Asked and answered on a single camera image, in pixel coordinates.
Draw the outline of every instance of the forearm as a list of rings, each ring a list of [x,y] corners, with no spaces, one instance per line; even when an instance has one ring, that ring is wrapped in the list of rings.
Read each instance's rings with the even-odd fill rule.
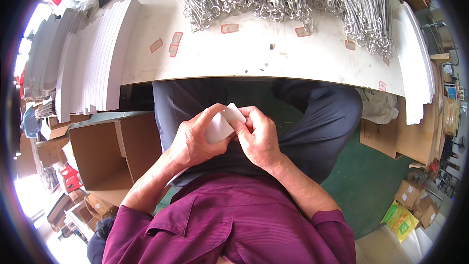
[[[340,210],[334,199],[299,170],[286,155],[282,154],[282,160],[270,168],[269,173],[287,189],[303,215],[309,220],[318,211]]]
[[[163,152],[152,167],[132,186],[120,204],[153,214],[168,181],[177,173],[174,160]]]

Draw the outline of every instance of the stack of white boards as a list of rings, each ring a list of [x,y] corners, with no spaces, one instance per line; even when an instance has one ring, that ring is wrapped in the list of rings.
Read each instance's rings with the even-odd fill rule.
[[[70,114],[119,108],[124,58],[140,6],[137,0],[116,2],[85,29],[68,33],[55,97],[60,123],[70,121]]]
[[[66,9],[62,18],[51,14],[43,20],[31,43],[24,71],[24,97],[33,102],[47,99],[55,91],[62,47],[68,32],[75,32],[78,12]]]
[[[424,118],[424,104],[431,103],[435,94],[430,56],[418,21],[406,2],[395,9],[392,28],[406,97],[406,121],[407,125],[416,125]]]

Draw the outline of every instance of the dark gray trousers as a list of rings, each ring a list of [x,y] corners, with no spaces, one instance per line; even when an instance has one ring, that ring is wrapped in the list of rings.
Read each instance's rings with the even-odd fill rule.
[[[278,139],[281,152],[307,176],[322,183],[360,120],[360,95],[353,87],[299,79],[277,79],[272,92],[304,113],[301,121]],[[153,96],[163,151],[171,146],[182,121],[215,103],[227,104],[226,88],[216,78],[153,82]],[[225,154],[189,168],[172,185],[182,187],[214,172],[268,175],[249,161],[238,142],[231,141]]]

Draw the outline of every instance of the purple shirt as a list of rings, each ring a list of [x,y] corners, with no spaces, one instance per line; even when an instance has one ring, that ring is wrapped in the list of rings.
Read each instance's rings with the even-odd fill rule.
[[[103,263],[356,263],[342,212],[305,219],[277,180],[205,174],[154,218],[121,206]]]

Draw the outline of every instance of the person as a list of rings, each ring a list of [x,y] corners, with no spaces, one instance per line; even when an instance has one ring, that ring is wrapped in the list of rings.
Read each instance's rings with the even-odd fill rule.
[[[113,228],[114,220],[114,217],[108,217],[96,223],[96,231],[86,246],[86,256],[91,264],[101,264],[103,262],[104,247],[109,232]]]
[[[279,139],[273,120],[240,108],[245,124],[208,144],[204,130],[224,110],[217,79],[153,83],[163,153],[122,201],[103,263],[355,263],[354,235],[320,184],[355,131],[354,88],[278,79],[276,98],[304,113]],[[179,191],[155,217],[163,188]]]

